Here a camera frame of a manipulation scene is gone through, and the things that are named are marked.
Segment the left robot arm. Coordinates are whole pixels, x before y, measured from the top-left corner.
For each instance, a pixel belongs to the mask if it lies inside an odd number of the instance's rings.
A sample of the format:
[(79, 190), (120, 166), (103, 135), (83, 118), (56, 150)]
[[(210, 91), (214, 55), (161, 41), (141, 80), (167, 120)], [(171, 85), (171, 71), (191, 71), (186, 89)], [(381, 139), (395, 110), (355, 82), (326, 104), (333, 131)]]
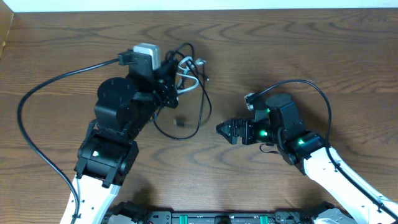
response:
[(127, 50), (116, 60), (126, 77), (110, 78), (98, 88), (96, 118), (78, 150), (71, 195), (62, 223), (101, 223), (139, 153), (135, 138), (164, 106), (178, 105), (174, 58)]

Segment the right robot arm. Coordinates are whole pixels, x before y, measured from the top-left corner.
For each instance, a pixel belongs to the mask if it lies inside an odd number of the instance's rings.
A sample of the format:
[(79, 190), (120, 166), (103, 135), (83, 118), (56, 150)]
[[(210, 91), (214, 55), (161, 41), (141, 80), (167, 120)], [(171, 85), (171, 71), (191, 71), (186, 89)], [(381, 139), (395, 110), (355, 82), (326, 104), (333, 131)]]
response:
[(305, 128), (291, 95), (267, 100), (245, 97), (253, 118), (229, 119), (216, 132), (230, 144), (276, 146), (290, 166), (321, 185), (356, 223), (397, 223), (397, 203), (383, 196), (358, 175), (326, 139)]

